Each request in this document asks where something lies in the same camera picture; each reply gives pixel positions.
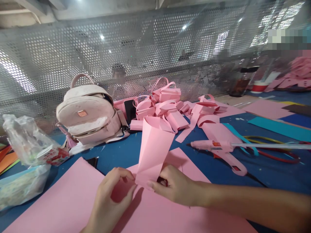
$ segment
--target backpack handle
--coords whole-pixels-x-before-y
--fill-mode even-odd
[[[75,83],[78,81],[79,78],[82,78],[82,77],[87,77],[92,84],[95,84],[93,79],[90,78],[90,76],[88,76],[87,74],[84,74],[84,73],[81,73],[81,74],[78,74],[76,77],[74,77],[74,79],[72,80],[71,84],[70,84],[70,88],[74,88],[75,87]]]

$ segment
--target backpack tassel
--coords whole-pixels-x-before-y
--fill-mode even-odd
[[[67,132],[63,127],[61,126],[58,126],[59,129],[62,131],[62,133],[64,135],[66,135],[66,139],[67,139],[67,142],[68,142],[68,147],[69,148],[73,148],[77,145],[77,143],[73,140],[73,138],[71,137],[71,134],[69,132]]]

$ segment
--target black phone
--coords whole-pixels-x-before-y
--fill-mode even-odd
[[[127,124],[129,125],[131,123],[131,120],[133,120],[136,117],[136,108],[133,106],[134,100],[127,100],[124,101],[124,107],[126,111],[126,117],[127,117]]]
[[[95,167],[95,168],[97,168],[97,161],[98,161],[98,157],[94,157],[94,158],[91,158],[91,159],[88,159],[88,160],[87,160],[87,162],[88,162],[91,166],[93,166],[93,167]]]

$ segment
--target hand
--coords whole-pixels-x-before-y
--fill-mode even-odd
[[[136,187],[133,185],[123,200],[116,203],[111,199],[111,194],[120,179],[127,182],[127,179],[134,180],[134,177],[129,170],[124,168],[114,168],[106,175],[98,187],[89,222],[81,232],[110,233],[114,229],[124,211],[131,204]]]
[[[167,187],[154,181],[148,182],[148,185],[157,194],[178,204],[186,206],[201,205],[199,199],[201,182],[191,180],[176,167],[168,164],[163,165],[160,177],[167,180]]]

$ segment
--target teal paper strip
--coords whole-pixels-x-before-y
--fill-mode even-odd
[[[250,144],[250,141],[248,141],[245,137],[243,137],[241,134],[239,134],[238,131],[236,131],[235,128],[233,128],[233,126],[231,124],[223,123],[223,125],[226,126],[228,128],[228,130],[230,130],[235,136],[237,136],[243,142]],[[240,147],[240,148],[241,148],[241,150],[243,150],[244,152],[249,154],[243,147]],[[251,147],[251,148],[254,150],[254,155],[259,156],[259,153],[258,153],[258,150],[256,149],[256,147]]]
[[[254,119],[248,121],[248,123],[279,133],[289,138],[296,139],[298,141],[311,141],[311,130],[308,129],[288,125],[262,117],[255,117]]]

